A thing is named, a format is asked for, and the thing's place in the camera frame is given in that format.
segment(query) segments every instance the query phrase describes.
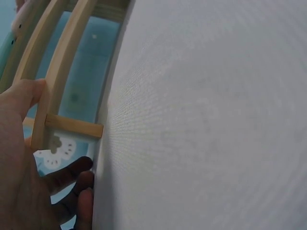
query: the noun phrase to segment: wooden slat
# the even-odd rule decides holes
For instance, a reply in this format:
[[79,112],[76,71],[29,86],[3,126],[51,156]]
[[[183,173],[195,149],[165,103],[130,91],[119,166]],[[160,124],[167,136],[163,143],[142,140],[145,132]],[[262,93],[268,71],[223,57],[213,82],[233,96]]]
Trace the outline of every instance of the wooden slat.
[[26,118],[24,119],[23,125],[26,126],[26,127],[33,128],[34,119],[33,119],[33,118],[26,117]]
[[[123,22],[129,2],[129,0],[98,0],[92,16]],[[72,11],[76,3],[77,0],[70,0],[66,11]]]
[[24,51],[13,84],[21,79],[35,78],[44,51],[68,2],[69,0],[51,0]]
[[[66,11],[71,12],[74,8],[74,4],[67,5]],[[92,12],[92,16],[97,18],[103,18],[117,23],[124,21],[126,11],[124,9],[110,7],[103,4],[97,4]]]
[[32,11],[30,12],[30,15],[24,22],[19,37],[14,44],[14,47],[11,51],[6,67],[4,69],[2,78],[0,80],[0,93],[4,92],[12,85],[16,70],[21,61],[25,48],[39,19],[41,18],[42,14],[44,13],[44,10],[49,3],[50,0],[40,0],[34,6]]
[[[24,119],[23,125],[29,128],[33,128],[34,119],[26,117]],[[47,114],[45,126],[55,130],[89,136],[95,139],[102,137],[102,132],[104,129],[103,125],[100,124],[93,124],[52,114]]]
[[78,1],[59,39],[36,111],[31,139],[31,147],[34,149],[48,148],[52,133],[45,128],[46,116],[58,113],[75,52],[96,3],[97,0]]

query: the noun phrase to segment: curved wooden rib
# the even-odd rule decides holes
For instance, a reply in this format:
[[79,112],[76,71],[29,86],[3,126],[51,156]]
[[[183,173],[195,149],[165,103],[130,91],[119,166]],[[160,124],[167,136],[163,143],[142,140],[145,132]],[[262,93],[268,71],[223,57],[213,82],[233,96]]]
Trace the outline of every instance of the curved wooden rib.
[[36,111],[31,139],[31,146],[35,149],[48,148],[52,133],[45,127],[46,116],[58,113],[75,52],[96,2],[97,0],[78,1],[59,39],[47,71],[46,87]]
[[51,0],[24,51],[13,81],[34,79],[47,44],[69,0]]
[[40,0],[34,6],[32,11],[30,12],[30,15],[24,22],[23,27],[21,28],[20,35],[14,44],[14,47],[5,66],[2,78],[0,80],[0,93],[4,92],[12,85],[16,70],[23,56],[24,50],[39,19],[41,18],[49,3],[50,0]]

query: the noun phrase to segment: white fabric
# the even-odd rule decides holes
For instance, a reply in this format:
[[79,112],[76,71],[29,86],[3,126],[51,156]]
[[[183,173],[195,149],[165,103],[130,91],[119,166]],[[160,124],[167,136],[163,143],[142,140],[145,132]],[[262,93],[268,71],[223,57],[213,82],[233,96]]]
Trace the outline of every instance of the white fabric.
[[137,0],[122,35],[94,229],[306,229],[307,1]]

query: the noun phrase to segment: light blue background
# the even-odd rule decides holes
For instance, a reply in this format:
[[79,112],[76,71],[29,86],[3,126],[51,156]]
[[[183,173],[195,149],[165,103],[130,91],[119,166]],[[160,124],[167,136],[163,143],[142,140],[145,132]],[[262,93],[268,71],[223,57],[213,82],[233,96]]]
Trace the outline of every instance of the light blue background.
[[[6,34],[11,29],[11,22],[15,16],[14,7],[14,0],[0,1],[0,43],[4,41]],[[68,12],[63,14],[45,51],[36,78],[45,77],[57,41],[69,15],[70,13]],[[105,72],[112,55],[118,29],[118,23],[98,18],[91,18],[89,20],[72,64],[59,115],[95,122],[101,89],[105,80]],[[29,111],[28,116],[34,117],[35,110],[36,106]],[[25,137],[31,135],[31,130],[25,128],[24,135]],[[87,155],[87,152],[88,144],[77,142],[75,154],[69,161],[62,160],[61,166],[58,169],[67,166],[81,156]],[[36,158],[36,162],[40,165],[39,170],[44,174],[52,172],[44,166],[42,158]],[[52,202],[55,203],[62,199],[71,188],[72,186],[53,196]],[[62,229],[69,230],[73,227],[74,222],[75,218],[64,224]]]

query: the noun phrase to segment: finger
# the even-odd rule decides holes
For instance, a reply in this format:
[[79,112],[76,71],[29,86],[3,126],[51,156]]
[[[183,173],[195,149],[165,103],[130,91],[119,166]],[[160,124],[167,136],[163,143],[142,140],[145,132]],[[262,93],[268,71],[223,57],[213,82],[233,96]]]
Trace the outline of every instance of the finger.
[[91,230],[93,219],[94,194],[91,189],[83,190],[78,199],[75,230]]
[[16,11],[18,12],[20,10],[20,8],[23,6],[24,0],[15,0],[15,2],[16,2],[16,6],[17,6]]
[[66,223],[76,215],[79,194],[94,185],[94,174],[86,171],[80,174],[71,192],[61,201],[52,206],[53,212],[60,224]]
[[81,157],[67,167],[43,177],[50,195],[54,195],[75,182],[80,173],[90,170],[93,162],[88,157]]
[[28,110],[39,101],[44,86],[44,79],[19,81],[0,95],[1,108],[17,112],[24,120]]
[[29,153],[29,154],[34,154],[36,151],[38,151],[37,149],[33,149],[31,147],[31,137],[24,139],[24,145],[25,145],[25,148],[26,148],[26,152]]

